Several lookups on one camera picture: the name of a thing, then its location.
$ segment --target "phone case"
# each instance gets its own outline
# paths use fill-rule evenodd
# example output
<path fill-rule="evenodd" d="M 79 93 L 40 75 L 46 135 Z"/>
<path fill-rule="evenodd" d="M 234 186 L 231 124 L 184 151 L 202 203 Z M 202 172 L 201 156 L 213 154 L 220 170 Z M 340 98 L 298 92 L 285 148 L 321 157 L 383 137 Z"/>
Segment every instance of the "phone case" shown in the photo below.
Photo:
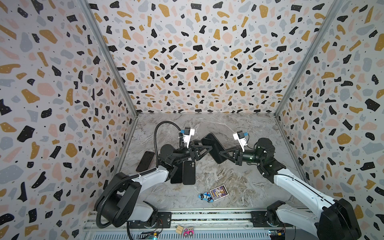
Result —
<path fill-rule="evenodd" d="M 195 161 L 183 162 L 183 184 L 194 185 L 196 183 L 196 164 Z"/>
<path fill-rule="evenodd" d="M 224 151 L 225 149 L 213 133 L 210 132 L 205 137 L 203 137 L 201 139 L 201 143 L 203 145 L 212 146 L 212 150 L 209 152 L 209 155 L 211 155 L 217 164 L 221 164 L 227 160 L 220 155 L 220 151 Z"/>
<path fill-rule="evenodd" d="M 175 175 L 170 179 L 171 184 L 180 184 L 183 182 L 183 163 L 175 164 L 177 167 Z"/>
<path fill-rule="evenodd" d="M 152 162 L 153 156 L 155 156 L 154 152 L 146 151 L 143 157 L 141 158 L 139 165 L 136 168 L 136 172 L 144 172 L 145 170 L 148 170 Z"/>

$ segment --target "marble surface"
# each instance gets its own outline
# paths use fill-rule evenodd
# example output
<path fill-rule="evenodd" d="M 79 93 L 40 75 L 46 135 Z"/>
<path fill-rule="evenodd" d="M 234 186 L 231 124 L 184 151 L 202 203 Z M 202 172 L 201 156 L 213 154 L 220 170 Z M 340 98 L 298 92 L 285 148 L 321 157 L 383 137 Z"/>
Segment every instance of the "marble surface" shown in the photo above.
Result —
<path fill-rule="evenodd" d="M 153 133 L 161 121 L 175 122 L 181 129 L 195 128 L 192 139 L 201 139 L 212 132 L 224 148 L 238 144 L 232 134 L 239 130 L 250 135 L 248 144 L 253 147 L 260 137 L 268 137 L 275 146 L 275 158 L 299 176 L 293 159 L 283 141 L 272 115 L 267 114 L 140 114 L 131 144 L 121 171 L 136 174 L 136 167 L 145 151 L 154 152 Z M 177 129 L 163 124 L 157 131 L 157 148 L 164 144 L 178 148 Z M 198 199 L 198 194 L 225 184 L 229 196 L 208 203 Z M 207 154 L 196 162 L 196 184 L 171 184 L 170 181 L 157 184 L 144 191 L 137 202 L 146 200 L 158 208 L 265 208 L 276 200 L 288 201 L 294 207 L 302 207 L 290 193 L 262 177 L 256 166 L 243 163 L 235 165 L 229 160 L 217 164 Z"/>

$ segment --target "white arm segment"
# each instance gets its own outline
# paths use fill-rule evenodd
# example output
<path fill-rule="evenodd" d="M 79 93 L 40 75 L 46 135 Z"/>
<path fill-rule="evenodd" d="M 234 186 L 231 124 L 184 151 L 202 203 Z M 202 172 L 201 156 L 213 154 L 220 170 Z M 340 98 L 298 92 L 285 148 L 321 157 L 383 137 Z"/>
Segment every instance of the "white arm segment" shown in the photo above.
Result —
<path fill-rule="evenodd" d="M 247 140 L 245 139 L 245 136 L 247 136 L 247 135 L 248 135 L 248 133 L 245 132 L 244 133 L 244 137 L 243 138 L 239 138 L 239 136 L 238 136 L 238 134 L 236 132 L 233 134 L 233 138 L 235 140 L 239 141 L 240 147 L 243 150 L 243 152 L 244 152 L 244 147 L 247 145 Z"/>
<path fill-rule="evenodd" d="M 186 134 L 185 130 L 181 130 L 183 134 L 183 141 L 187 144 L 187 148 L 189 147 L 189 142 L 191 141 L 191 137 L 195 135 L 195 129 L 191 128 L 189 130 L 189 134 Z"/>
<path fill-rule="evenodd" d="M 292 224 L 317 237 L 317 229 L 314 224 L 319 222 L 319 218 L 313 213 L 290 207 L 288 204 L 283 204 L 277 208 L 276 214 L 280 221 Z"/>
<path fill-rule="evenodd" d="M 139 176 L 137 178 L 134 178 L 132 179 L 132 181 L 138 182 L 141 184 L 140 193 L 142 193 L 146 189 L 158 183 L 165 182 L 165 180 L 167 180 L 167 176 L 168 176 L 168 171 L 163 166 L 159 166 L 156 171 L 146 174 L 144 176 Z M 140 204 L 136 203 L 128 221 L 140 220 L 140 221 L 146 222 L 150 218 L 152 212 L 153 212 L 153 208 L 148 204 L 143 202 Z"/>
<path fill-rule="evenodd" d="M 163 166 L 159 166 L 156 171 L 146 174 L 144 176 L 138 176 L 137 178 L 132 179 L 132 181 L 141 184 L 140 193 L 142 193 L 146 189 L 158 183 L 165 182 L 167 180 L 167 176 L 168 171 Z"/>
<path fill-rule="evenodd" d="M 128 221 L 148 221 L 149 217 L 153 213 L 153 208 L 149 206 L 148 204 L 142 203 L 142 204 L 135 204 L 135 207 L 133 208 L 131 216 L 128 218 Z"/>
<path fill-rule="evenodd" d="M 333 197 L 311 187 L 288 169 L 279 170 L 273 181 L 306 205 L 318 218 L 323 212 L 323 207 L 328 208 L 334 204 Z"/>

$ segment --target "terrazzo pattern wall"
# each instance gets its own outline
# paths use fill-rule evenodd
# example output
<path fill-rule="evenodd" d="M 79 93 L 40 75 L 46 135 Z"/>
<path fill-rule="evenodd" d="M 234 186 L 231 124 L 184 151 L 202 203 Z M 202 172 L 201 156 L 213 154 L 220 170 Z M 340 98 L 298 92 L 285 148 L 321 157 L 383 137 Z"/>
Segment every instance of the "terrazzo pattern wall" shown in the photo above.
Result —
<path fill-rule="evenodd" d="M 0 7 L 0 238 L 80 239 L 132 115 L 76 1 Z"/>
<path fill-rule="evenodd" d="M 332 0 L 89 0 L 138 112 L 274 112 Z"/>
<path fill-rule="evenodd" d="M 384 233 L 384 1 L 345 1 L 278 119 L 309 182 Z"/>

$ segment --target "toy car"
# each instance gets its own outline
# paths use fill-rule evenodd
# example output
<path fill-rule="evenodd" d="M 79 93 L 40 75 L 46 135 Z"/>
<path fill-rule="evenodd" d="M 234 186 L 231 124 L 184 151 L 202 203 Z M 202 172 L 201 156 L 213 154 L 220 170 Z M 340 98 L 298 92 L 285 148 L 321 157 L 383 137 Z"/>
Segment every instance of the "toy car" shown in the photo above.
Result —
<path fill-rule="evenodd" d="M 193 227 L 187 227 L 184 230 L 184 237 L 192 236 L 193 235 Z"/>
<path fill-rule="evenodd" d="M 199 198 L 201 200 L 204 199 L 207 202 L 213 202 L 214 201 L 214 199 L 211 197 L 211 195 L 208 192 L 200 193 Z"/>

